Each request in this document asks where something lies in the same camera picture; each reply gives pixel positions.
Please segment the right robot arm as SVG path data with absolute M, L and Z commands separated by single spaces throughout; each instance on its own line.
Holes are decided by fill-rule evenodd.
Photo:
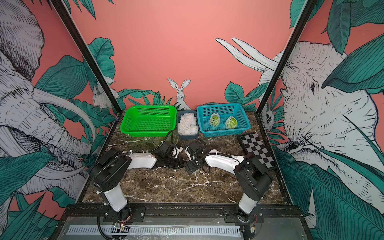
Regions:
M 204 165 L 233 174 L 240 184 L 243 195 L 235 212 L 225 212 L 236 217 L 241 223 L 254 223 L 258 219 L 257 204 L 273 181 L 269 171 L 254 154 L 234 156 L 219 152 L 197 141 L 186 146 L 181 145 L 188 157 L 184 167 L 189 174 L 202 169 Z

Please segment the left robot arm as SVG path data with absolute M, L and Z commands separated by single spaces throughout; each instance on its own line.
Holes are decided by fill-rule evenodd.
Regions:
M 180 152 L 181 149 L 173 143 L 173 131 L 169 131 L 162 143 L 149 152 L 127 152 L 114 147 L 101 156 L 90 170 L 90 186 L 108 206 L 104 219 L 122 226 L 133 217 L 133 210 L 120 184 L 127 170 L 179 169 L 184 162 Z

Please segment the custard apple with dark spots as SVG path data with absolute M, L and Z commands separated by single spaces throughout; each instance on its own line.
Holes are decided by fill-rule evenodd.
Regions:
M 210 119 L 210 123 L 211 123 L 212 126 L 217 127 L 217 126 L 220 124 L 220 119 L 219 119 L 219 117 L 217 117 L 217 116 L 213 116 L 213 117 Z

